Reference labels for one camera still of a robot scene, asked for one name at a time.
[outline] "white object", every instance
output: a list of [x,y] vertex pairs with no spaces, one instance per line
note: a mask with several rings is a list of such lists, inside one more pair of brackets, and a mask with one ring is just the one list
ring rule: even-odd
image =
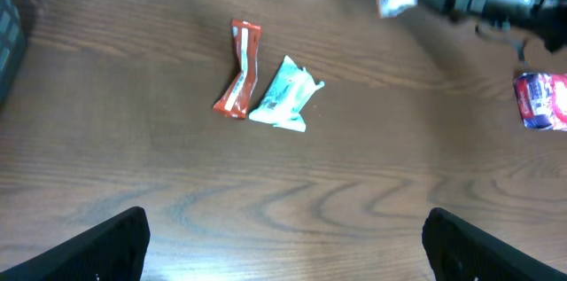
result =
[[286,56],[260,107],[251,112],[249,118],[274,127],[305,132],[307,126],[299,112],[324,85],[324,82],[315,84],[313,76],[304,67],[299,68]]

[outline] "wooden surface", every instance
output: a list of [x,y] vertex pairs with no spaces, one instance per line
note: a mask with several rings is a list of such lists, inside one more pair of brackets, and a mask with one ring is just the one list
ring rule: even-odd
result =
[[[444,207],[567,271],[567,137],[524,129],[514,52],[471,24],[374,0],[33,4],[0,113],[0,269],[141,206],[144,280],[432,280],[421,228]],[[255,103],[286,54],[325,80],[307,133],[211,110],[233,18],[264,29]]]

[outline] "white label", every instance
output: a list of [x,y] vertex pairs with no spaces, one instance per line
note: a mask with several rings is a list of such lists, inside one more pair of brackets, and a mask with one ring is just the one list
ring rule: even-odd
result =
[[234,107],[234,103],[237,102],[238,94],[240,94],[240,91],[242,91],[242,88],[245,86],[246,76],[248,75],[248,28],[242,28],[242,34],[240,36],[240,70],[242,73],[234,89],[230,92],[227,104],[224,106],[224,109],[228,111],[231,111],[232,107]]

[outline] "red wrapper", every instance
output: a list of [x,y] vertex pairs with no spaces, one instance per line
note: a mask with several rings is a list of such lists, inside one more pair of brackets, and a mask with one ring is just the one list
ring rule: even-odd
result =
[[242,20],[232,21],[240,73],[221,100],[213,106],[215,111],[224,113],[227,117],[246,119],[250,97],[258,81],[258,45],[261,33],[262,29],[258,25]]

